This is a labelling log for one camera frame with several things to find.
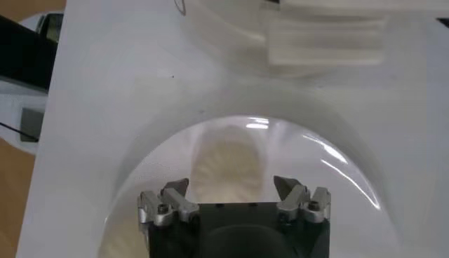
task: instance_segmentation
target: beige object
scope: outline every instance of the beige object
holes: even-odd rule
[[[250,135],[228,127],[207,132],[193,162],[191,186],[200,203],[259,201],[263,168]]]
[[[142,233],[138,229],[137,214],[126,216],[104,234],[99,258],[148,258]]]

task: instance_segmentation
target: screw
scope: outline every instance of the screw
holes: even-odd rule
[[[166,205],[165,203],[159,204],[157,206],[157,214],[162,215],[162,214],[166,214],[168,212],[168,205]]]

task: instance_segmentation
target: wooden floor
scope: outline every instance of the wooden floor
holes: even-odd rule
[[[19,22],[34,14],[59,11],[64,7],[65,0],[0,0],[0,15]],[[15,257],[33,166],[33,155],[13,148],[0,138],[1,258]]]
[[[33,155],[0,139],[0,257],[15,256],[33,166]]]

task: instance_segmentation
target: black cable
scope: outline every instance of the black cable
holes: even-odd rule
[[[12,127],[10,127],[9,125],[6,125],[5,123],[0,122],[0,125],[3,126],[3,127],[5,127],[5,128],[8,128],[9,130],[12,130],[12,131],[14,131],[14,132],[16,132],[16,133],[18,133],[18,134],[20,134],[20,135],[24,135],[24,136],[26,136],[26,137],[28,137],[28,138],[31,138],[31,139],[33,139],[33,141],[35,141],[35,142],[38,142],[38,141],[39,141],[39,138],[36,138],[36,137],[34,137],[33,135],[29,135],[29,134],[27,134],[27,133],[24,133],[24,132],[22,132],[21,130],[17,130],[17,129],[15,129],[15,128],[12,128]]]

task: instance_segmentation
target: white table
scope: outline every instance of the white table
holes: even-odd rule
[[[68,1],[17,257],[95,257],[117,189],[153,148],[254,113],[300,123],[356,161],[409,257],[449,252],[449,29],[393,18],[383,65],[276,80],[221,66],[182,23],[172,1]]]

